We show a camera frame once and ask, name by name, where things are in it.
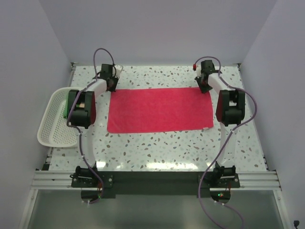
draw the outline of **gray floor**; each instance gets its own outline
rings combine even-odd
[[[210,199],[204,203],[228,229],[238,229],[237,215]],[[271,191],[236,191],[229,205],[239,210],[246,229],[282,229]],[[87,206],[80,191],[39,191],[30,229],[215,229],[196,197],[117,196]]]

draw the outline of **table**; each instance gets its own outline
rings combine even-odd
[[[238,66],[222,68],[223,78],[242,87]],[[124,66],[117,89],[197,87],[192,66]],[[93,66],[77,66],[71,86],[85,87],[94,77]],[[210,91],[215,112],[218,95]],[[195,131],[148,134],[107,132],[110,92],[97,99],[93,150],[104,171],[205,171],[220,146],[220,125]],[[251,115],[246,100],[245,119]],[[77,148],[53,148],[49,170],[72,171],[81,161]],[[235,149],[236,171],[266,171],[264,154],[253,122],[242,126]]]

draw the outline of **white laundry basket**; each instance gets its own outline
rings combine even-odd
[[[37,133],[40,144],[49,147],[77,146],[75,130],[67,127],[67,119],[63,117],[68,93],[73,89],[81,90],[78,87],[63,87],[52,94]]]

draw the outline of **red fabric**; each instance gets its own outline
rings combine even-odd
[[[111,93],[110,133],[151,133],[213,127],[210,93],[199,88],[117,90]]]

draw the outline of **speckled table surface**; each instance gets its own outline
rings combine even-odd
[[[237,66],[222,68],[223,78],[243,87]],[[84,87],[94,77],[93,66],[77,66],[72,86]],[[191,66],[125,66],[117,89],[197,87]],[[213,109],[218,95],[210,91]],[[99,170],[105,171],[204,171],[219,152],[220,125],[206,130],[149,134],[107,132],[110,92],[97,100],[93,127],[93,150]],[[250,116],[246,101],[245,118]],[[77,148],[54,148],[49,170],[74,170],[81,161]],[[237,171],[266,171],[264,155],[253,122],[237,135]]]

